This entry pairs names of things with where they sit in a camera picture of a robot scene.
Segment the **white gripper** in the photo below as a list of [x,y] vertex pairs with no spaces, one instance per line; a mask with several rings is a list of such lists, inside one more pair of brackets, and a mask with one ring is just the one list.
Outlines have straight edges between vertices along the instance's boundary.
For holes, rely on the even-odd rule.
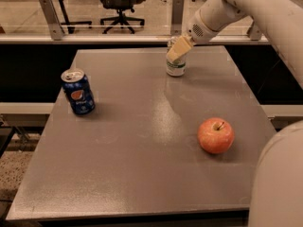
[[184,56],[195,44],[207,44],[220,31],[220,21],[215,9],[199,9],[187,23],[189,36],[172,37],[169,41],[167,60],[174,62]]

